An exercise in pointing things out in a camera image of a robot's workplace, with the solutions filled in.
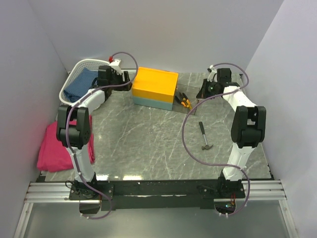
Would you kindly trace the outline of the orange grey drawer box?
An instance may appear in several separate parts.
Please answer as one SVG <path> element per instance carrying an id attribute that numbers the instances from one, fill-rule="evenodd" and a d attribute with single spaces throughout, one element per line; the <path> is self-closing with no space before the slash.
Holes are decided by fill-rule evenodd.
<path id="1" fill-rule="evenodd" d="M 139 67 L 132 85 L 134 104 L 171 111 L 178 73 Z"/>

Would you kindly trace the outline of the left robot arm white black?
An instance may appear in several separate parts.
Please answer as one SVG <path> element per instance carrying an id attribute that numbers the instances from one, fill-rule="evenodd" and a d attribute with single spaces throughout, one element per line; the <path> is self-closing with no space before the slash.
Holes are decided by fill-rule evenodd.
<path id="1" fill-rule="evenodd" d="M 122 71 L 120 62 L 115 60 L 100 65 L 97 77 L 92 80 L 86 93 L 70 105 L 58 108 L 56 138 L 70 155 L 75 169 L 74 192 L 87 199 L 97 195 L 107 197 L 98 188 L 87 149 L 91 137 L 90 115 L 101 106 L 112 91 L 129 91 L 132 82 L 127 71 Z"/>

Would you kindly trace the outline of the clear plastic drawer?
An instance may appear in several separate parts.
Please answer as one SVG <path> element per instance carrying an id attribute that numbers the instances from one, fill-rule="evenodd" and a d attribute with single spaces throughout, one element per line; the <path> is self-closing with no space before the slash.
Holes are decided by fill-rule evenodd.
<path id="1" fill-rule="evenodd" d="M 193 108 L 200 101 L 200 99 L 196 98 L 196 95 L 198 94 L 199 90 L 200 89 L 198 87 L 193 87 L 193 86 L 188 86 L 188 85 L 178 83 L 176 86 L 174 96 L 177 96 L 181 99 L 179 93 L 185 93 L 187 97 L 189 98 L 191 106 Z M 178 104 L 174 99 L 172 111 L 177 113 L 182 113 L 182 114 L 188 114 L 190 110 Z"/>

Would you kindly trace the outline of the orange black pliers small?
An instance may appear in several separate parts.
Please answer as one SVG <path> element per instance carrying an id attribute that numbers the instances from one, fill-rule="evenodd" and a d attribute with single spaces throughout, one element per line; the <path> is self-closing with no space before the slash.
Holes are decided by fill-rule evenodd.
<path id="1" fill-rule="evenodd" d="M 182 106 L 184 106 L 184 107 L 187 107 L 184 100 L 180 99 L 180 98 L 177 97 L 177 96 L 174 96 L 174 99 L 175 99 L 175 101 L 176 101 L 178 104 L 180 104 L 180 105 L 182 105 Z"/>

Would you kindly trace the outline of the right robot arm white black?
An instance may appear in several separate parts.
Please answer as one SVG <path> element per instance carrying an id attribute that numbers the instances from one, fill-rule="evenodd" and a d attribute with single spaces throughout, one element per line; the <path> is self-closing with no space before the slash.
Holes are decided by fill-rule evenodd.
<path id="1" fill-rule="evenodd" d="M 203 80 L 196 98 L 206 99 L 220 94 L 234 110 L 231 127 L 232 150 L 228 166 L 218 177 L 217 193 L 224 198 L 241 190 L 242 169 L 249 156 L 265 137 L 266 108 L 254 104 L 238 83 L 232 82 L 229 68 L 209 68 L 208 78 Z"/>

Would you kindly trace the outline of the orange black long-nose pliers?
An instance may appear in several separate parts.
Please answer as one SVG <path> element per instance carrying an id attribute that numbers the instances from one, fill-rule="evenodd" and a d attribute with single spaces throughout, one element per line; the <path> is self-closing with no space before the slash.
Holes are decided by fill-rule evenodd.
<path id="1" fill-rule="evenodd" d="M 181 104 L 183 105 L 183 107 L 186 107 L 189 110 L 191 110 L 192 106 L 191 106 L 190 100 L 187 97 L 187 95 L 185 93 L 179 93 L 179 95 L 181 97 Z"/>

